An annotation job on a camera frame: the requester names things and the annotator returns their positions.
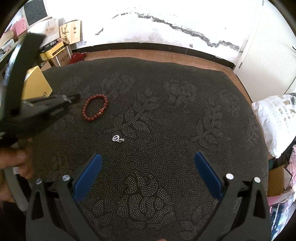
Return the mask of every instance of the silver pendant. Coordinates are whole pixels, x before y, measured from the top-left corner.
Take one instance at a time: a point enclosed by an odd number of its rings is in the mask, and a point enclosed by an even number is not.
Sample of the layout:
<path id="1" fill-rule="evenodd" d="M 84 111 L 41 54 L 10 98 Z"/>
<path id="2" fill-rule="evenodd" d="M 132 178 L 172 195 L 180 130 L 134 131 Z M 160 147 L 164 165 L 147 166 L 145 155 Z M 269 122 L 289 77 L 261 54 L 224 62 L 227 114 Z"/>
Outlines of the silver pendant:
<path id="1" fill-rule="evenodd" d="M 115 135 L 115 136 L 113 136 L 112 140 L 113 140 L 113 141 L 117 141 L 117 142 L 122 142 L 122 141 L 124 141 L 123 138 L 122 138 L 122 139 L 119 138 L 119 135 Z"/>

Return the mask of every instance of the blue pad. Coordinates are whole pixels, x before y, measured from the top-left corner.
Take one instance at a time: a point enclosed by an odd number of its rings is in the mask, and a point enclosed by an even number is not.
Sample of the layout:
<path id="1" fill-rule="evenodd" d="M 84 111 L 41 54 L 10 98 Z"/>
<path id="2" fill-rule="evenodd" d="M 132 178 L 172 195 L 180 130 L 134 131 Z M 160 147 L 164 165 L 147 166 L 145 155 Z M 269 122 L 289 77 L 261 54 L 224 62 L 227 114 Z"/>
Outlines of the blue pad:
<path id="1" fill-rule="evenodd" d="M 75 183 L 73 199 L 76 203 L 85 199 L 92 184 L 102 169 L 102 163 L 101 155 L 96 154 Z"/>
<path id="2" fill-rule="evenodd" d="M 200 152 L 196 152 L 194 155 L 194 165 L 204 180 L 211 196 L 221 201 L 223 198 L 222 182 Z"/>

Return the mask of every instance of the wooden floor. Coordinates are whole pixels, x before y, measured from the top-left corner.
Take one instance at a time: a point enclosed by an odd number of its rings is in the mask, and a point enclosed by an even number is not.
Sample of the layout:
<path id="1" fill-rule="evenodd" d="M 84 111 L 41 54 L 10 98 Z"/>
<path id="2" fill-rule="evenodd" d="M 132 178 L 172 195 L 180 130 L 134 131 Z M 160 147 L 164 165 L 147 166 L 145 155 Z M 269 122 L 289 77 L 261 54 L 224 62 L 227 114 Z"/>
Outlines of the wooden floor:
<path id="1" fill-rule="evenodd" d="M 132 58 L 145 59 L 145 60 L 156 61 L 156 62 L 170 62 L 170 63 L 177 63 L 177 64 L 182 64 L 187 66 L 194 66 L 202 69 L 212 69 L 212 70 L 223 71 L 225 74 L 227 74 L 227 76 L 232 80 L 232 82 L 244 95 L 244 97 L 249 102 L 249 104 L 250 105 L 252 104 L 250 97 L 248 96 L 242 83 L 240 82 L 236 74 L 234 74 L 232 69 L 202 58 L 197 58 L 197 57 L 178 54 L 178 53 L 156 51 L 156 50 L 127 49 L 127 50 L 106 50 L 106 51 L 87 53 L 87 57 L 85 60 L 94 60 L 99 58 L 114 58 L 114 57 L 132 57 Z"/>

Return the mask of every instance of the red beaded bracelet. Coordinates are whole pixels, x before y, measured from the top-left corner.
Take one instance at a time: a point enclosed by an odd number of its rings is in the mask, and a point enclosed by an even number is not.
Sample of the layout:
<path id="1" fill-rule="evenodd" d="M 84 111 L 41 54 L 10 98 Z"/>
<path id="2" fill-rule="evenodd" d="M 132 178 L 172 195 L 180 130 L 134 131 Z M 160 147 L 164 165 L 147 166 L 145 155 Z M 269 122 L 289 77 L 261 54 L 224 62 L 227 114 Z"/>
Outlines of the red beaded bracelet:
<path id="1" fill-rule="evenodd" d="M 88 104 L 93 100 L 93 99 L 96 99 L 96 98 L 102 98 L 104 99 L 104 106 L 99 110 L 98 113 L 96 113 L 93 117 L 88 117 L 86 114 L 85 114 L 85 111 L 87 109 L 87 106 Z M 87 99 L 85 105 L 83 106 L 83 109 L 82 109 L 82 115 L 83 115 L 83 118 L 86 120 L 86 121 L 93 121 L 95 119 L 97 119 L 100 115 L 102 115 L 104 113 L 104 111 L 106 110 L 107 108 L 107 105 L 108 105 L 108 100 L 107 100 L 107 96 L 103 95 L 103 94 L 97 94 L 97 95 L 94 95 L 94 96 L 91 96 Z"/>

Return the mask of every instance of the pink box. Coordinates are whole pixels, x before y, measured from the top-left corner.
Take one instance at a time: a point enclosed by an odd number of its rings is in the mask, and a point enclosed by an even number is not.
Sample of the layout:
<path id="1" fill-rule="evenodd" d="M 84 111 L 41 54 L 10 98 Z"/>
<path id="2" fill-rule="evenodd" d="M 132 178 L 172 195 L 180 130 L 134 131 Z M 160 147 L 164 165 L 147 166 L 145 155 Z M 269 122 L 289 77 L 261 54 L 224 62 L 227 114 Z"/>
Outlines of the pink box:
<path id="1" fill-rule="evenodd" d="M 18 20 L 12 27 L 10 28 L 13 31 L 13 37 L 21 35 L 23 32 L 27 30 L 25 18 L 21 18 Z"/>

